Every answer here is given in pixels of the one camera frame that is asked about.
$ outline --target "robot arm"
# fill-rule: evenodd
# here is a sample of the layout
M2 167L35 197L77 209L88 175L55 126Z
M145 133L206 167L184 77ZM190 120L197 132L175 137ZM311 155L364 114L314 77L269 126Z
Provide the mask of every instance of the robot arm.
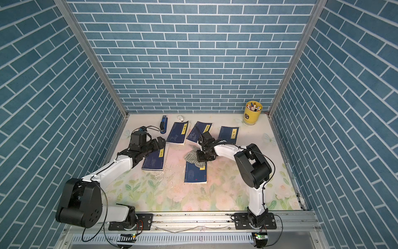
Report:
M65 183L55 219L58 222L90 228L104 222L105 211L101 200L101 189L124 172L134 168L149 153L164 149L166 141L158 140L146 132L145 127L131 134L129 147L117 154L117 158L81 179L72 178ZM135 226L135 208L131 206L109 206L105 222L120 222L127 229Z
M236 146L226 141L215 140L209 132L202 134L199 145L201 146L201 150L197 151L199 162L213 161L217 156L236 161L240 175L249 188L247 208L249 222L253 227L261 227L268 213L263 200L263 190L272 170L257 145Z

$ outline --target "blue stapler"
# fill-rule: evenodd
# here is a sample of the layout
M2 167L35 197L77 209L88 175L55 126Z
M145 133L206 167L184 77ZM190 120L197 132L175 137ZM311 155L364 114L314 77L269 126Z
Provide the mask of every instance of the blue stapler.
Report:
M160 133L165 134L167 129L167 117L163 115L162 121L160 122Z

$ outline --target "aluminum frame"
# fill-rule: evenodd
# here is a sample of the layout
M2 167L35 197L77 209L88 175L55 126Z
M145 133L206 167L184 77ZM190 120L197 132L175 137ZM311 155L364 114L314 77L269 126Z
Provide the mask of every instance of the aluminum frame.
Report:
M152 212L154 217L152 221L152 226L150 231L143 231L143 233L155 233L163 234L165 231L161 228L180 231L184 229L197 227L179 234L193 234L193 233L211 233L211 234L224 234L230 233L234 234L237 232L247 233L255 232L257 229L247 229L247 230L236 230L234 226L234 221L231 219L231 215L235 212L245 212L245 211L217 211L217 212ZM327 244L323 244L325 240L322 239L322 231L319 222L315 216L314 211L272 211L272 213L277 214L281 217L283 221L283 231L298 231L298 232L310 232L311 237L314 241L316 249L326 249ZM270 230L269 232L281 232L281 221L276 219L277 229ZM90 229L87 229L85 233L95 234L101 227L101 224L96 224ZM83 232L82 227L77 226L67 226L61 235L61 238L56 245L55 249L66 249L72 244L73 237L76 235L81 235ZM109 231L107 225L105 227L105 232L107 235L115 236L121 233L121 231Z
M297 48L295 50L295 53L292 56L291 62L289 63L289 66L286 69L285 75L283 76L282 82L279 85L279 88L275 94L274 100L271 104L271 107L269 108L269 116L272 117L273 113L276 110L276 107L279 104L279 101L281 100L281 97L289 84L289 80L293 75L293 72L297 66L297 63L299 62L299 59L301 57L302 52L304 51L305 45L307 44L308 40L310 39L310 36L312 34L312 31L314 30L315 24L319 19L319 16L321 15L325 4L327 0L318 0L312 9L312 12L310 14L310 18L308 20L307 25L305 25L304 31L301 35L300 41L298 42Z
M72 10L70 9L68 3L66 2L66 0L54 0L54 2L57 5L62 16L65 18L65 21L68 23L70 29L72 30L72 32L75 35L76 39L78 40L79 44L82 46L88 59L91 61L94 69L98 73L99 77L102 80L102 83L108 90L112 99L115 101L115 103L116 103L117 107L119 108L120 112L122 113L123 117L126 118L127 117L126 108L124 107L121 99L117 95L115 88L112 86L112 83L108 78L108 75L105 73L104 68L102 67L93 48L91 47L90 43L88 42L87 37L82 30L82 27L79 25L76 17L74 16L74 14L72 13Z

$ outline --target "book cover illustration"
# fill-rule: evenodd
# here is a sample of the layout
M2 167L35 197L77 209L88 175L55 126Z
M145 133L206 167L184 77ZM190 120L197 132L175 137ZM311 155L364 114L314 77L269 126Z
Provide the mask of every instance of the book cover illustration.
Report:
M239 127L221 126L219 139L225 140L229 143L236 143L238 137Z
M164 158L166 155L165 149L166 147L147 155L144 159L141 169L149 171L162 171Z
M185 165L185 183L207 183L207 163L201 167L187 162Z
M169 136L166 139L166 142L178 143L183 145L185 142L185 137L187 135L188 124L189 121L183 123L175 122L169 133Z
M205 133L207 131L210 130L212 123L202 123L202 122L196 122L196 124L194 125L194 127L192 128L191 132L189 133L187 140L191 141L191 142L198 142L198 140L200 139L200 134L199 131L201 131L201 133Z

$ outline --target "metal ventilation grille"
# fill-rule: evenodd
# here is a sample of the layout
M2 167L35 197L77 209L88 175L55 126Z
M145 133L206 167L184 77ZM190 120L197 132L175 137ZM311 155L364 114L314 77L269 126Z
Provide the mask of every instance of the metal ventilation grille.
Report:
M87 240L94 234L87 234L84 239ZM127 240L120 237L120 234L107 236L109 241L115 243L117 240ZM249 232L226 232L226 233L148 233L137 236L135 243L126 243L133 245L179 245L194 243L251 243L252 234ZM97 235L90 242L82 242L82 236L75 234L72 239L73 244L107 244L104 235Z

